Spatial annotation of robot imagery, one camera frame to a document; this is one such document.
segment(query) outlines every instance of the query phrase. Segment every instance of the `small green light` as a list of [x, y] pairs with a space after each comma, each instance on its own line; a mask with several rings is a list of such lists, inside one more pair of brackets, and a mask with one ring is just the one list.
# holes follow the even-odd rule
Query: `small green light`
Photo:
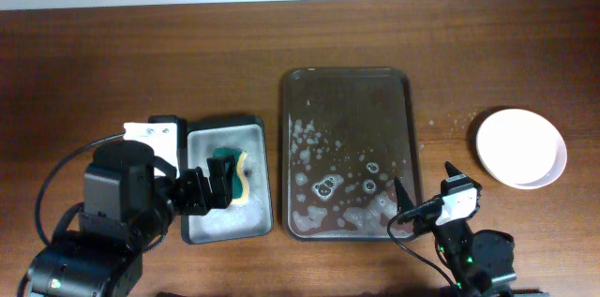
[[56, 278], [54, 278], [51, 282], [50, 282], [50, 288], [52, 289], [60, 289], [60, 281]]

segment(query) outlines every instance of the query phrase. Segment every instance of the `brown tabletop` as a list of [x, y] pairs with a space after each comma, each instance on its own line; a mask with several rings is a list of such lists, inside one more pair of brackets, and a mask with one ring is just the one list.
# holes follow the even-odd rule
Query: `brown tabletop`
[[[515, 288], [600, 294], [600, 0], [339, 0], [0, 12], [0, 295], [42, 249], [34, 200], [53, 165], [129, 121], [248, 112], [264, 120], [275, 215], [252, 239], [186, 245], [180, 222], [132, 295], [358, 295], [441, 287], [391, 243], [299, 243], [281, 225], [279, 81], [295, 67], [396, 67], [411, 80], [424, 197], [450, 160], [483, 186], [473, 230], [516, 239]], [[568, 163], [553, 185], [501, 185], [473, 157], [471, 117], [544, 115]], [[47, 233], [83, 198], [90, 155], [59, 173]], [[432, 236], [411, 244], [434, 260]]]

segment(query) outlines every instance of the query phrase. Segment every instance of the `black tray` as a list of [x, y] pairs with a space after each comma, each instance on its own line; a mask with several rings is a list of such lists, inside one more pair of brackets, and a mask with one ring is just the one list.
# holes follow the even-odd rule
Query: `black tray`
[[[287, 232], [304, 241], [388, 239], [394, 176], [413, 202], [422, 201], [406, 76], [392, 68], [306, 68], [283, 83]], [[369, 162], [379, 171], [370, 172]], [[395, 234], [411, 238], [412, 231]]]

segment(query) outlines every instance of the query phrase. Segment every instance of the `sponge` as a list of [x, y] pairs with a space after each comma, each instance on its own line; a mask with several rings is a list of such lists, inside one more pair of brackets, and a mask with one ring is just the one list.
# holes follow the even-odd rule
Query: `sponge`
[[245, 151], [234, 148], [219, 147], [213, 152], [213, 156], [230, 156], [235, 157], [235, 172], [233, 173], [232, 184], [232, 203], [244, 204], [248, 201], [250, 186], [248, 179], [244, 175], [244, 161], [248, 155]]

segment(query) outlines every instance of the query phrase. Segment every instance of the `white plate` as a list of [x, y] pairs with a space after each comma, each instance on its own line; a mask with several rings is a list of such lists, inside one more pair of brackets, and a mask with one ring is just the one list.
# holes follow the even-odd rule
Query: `white plate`
[[549, 185], [566, 166], [561, 133], [531, 111], [503, 110], [490, 115], [477, 131], [476, 146], [486, 170], [518, 189]]

